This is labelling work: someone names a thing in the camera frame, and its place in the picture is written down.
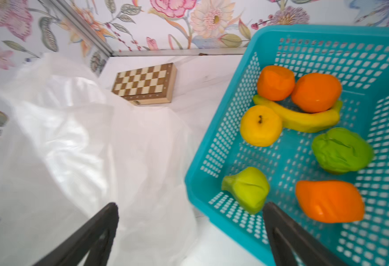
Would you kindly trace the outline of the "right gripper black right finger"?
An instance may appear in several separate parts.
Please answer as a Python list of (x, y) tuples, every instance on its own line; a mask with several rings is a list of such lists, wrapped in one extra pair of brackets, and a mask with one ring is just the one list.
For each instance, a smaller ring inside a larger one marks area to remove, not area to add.
[(306, 266), (346, 265), (273, 202), (264, 205), (263, 220), (277, 266), (297, 266), (295, 257)]

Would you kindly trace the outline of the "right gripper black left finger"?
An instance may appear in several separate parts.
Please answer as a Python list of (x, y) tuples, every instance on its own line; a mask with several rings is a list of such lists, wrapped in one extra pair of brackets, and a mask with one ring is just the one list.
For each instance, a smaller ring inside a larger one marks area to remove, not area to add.
[(36, 266), (105, 266), (116, 236), (118, 206), (110, 202)]

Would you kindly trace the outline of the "orange fruit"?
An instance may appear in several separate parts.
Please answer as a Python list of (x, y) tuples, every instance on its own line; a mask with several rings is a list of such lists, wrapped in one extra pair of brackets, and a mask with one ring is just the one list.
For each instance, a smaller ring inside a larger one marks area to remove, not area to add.
[(320, 113), (330, 109), (341, 94), (342, 84), (336, 77), (311, 73), (296, 82), (291, 100), (306, 113)]
[(274, 102), (286, 99), (292, 94), (294, 88), (294, 72), (282, 66), (266, 66), (257, 81), (257, 93)]
[(299, 181), (295, 196), (305, 215), (322, 223), (357, 222), (366, 212), (357, 188), (344, 181)]

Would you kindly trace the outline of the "yellow green pear fruit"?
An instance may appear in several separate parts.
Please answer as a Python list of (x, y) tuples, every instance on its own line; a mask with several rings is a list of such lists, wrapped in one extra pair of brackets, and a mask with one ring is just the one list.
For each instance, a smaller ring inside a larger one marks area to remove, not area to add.
[(271, 187), (259, 169), (247, 167), (236, 175), (225, 176), (222, 190), (228, 191), (250, 215), (256, 215), (263, 209)]

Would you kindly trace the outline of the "white plastic bag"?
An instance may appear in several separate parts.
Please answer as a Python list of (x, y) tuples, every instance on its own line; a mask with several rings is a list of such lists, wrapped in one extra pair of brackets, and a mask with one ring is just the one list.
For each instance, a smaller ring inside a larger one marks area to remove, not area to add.
[(54, 54), (0, 86), (0, 266), (31, 266), (108, 203), (111, 266), (178, 266), (197, 228), (184, 176), (192, 130), (170, 108), (136, 107)]

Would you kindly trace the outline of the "yellow apple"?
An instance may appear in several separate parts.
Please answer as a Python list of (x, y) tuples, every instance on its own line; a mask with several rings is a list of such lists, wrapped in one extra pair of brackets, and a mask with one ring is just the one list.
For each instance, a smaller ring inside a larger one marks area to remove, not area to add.
[(243, 115), (240, 134), (243, 140), (257, 147), (275, 143), (283, 130), (283, 120), (271, 108), (255, 105)]

